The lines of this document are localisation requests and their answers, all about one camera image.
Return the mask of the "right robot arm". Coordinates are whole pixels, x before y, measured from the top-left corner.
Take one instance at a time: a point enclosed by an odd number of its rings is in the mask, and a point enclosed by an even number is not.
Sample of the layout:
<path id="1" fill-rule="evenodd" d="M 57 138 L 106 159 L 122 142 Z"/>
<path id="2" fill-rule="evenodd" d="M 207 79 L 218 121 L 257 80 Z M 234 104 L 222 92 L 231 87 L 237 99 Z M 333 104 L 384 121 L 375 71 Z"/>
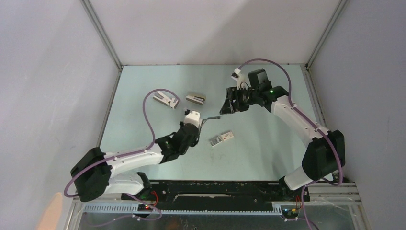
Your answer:
<path id="1" fill-rule="evenodd" d="M 345 140 L 339 130 L 330 131 L 307 117 L 290 93 L 282 86 L 272 86 L 264 69 L 247 75 L 236 68 L 232 74 L 237 81 L 235 87 L 226 90 L 226 99 L 220 114 L 244 112 L 252 105 L 259 105 L 280 118 L 290 127 L 306 147 L 301 165 L 279 180 L 279 196 L 293 199 L 298 189 L 338 171 L 338 182 L 342 183 L 345 165 Z"/>

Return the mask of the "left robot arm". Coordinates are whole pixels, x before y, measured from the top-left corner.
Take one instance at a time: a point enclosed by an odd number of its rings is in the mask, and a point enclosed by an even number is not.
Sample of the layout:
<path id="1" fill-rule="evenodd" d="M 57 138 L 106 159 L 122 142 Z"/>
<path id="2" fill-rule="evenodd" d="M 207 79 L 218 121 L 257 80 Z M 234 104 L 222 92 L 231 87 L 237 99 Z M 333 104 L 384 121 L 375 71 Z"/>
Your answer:
<path id="1" fill-rule="evenodd" d="M 132 194 L 139 199 L 151 195 L 151 186 L 143 172 L 134 176 L 123 173 L 148 165 L 176 160 L 199 140 L 200 125 L 181 124 L 177 132 L 158 138 L 150 149 L 114 155 L 99 147 L 90 149 L 71 169 L 70 173 L 81 202 L 90 202 L 103 194 Z"/>

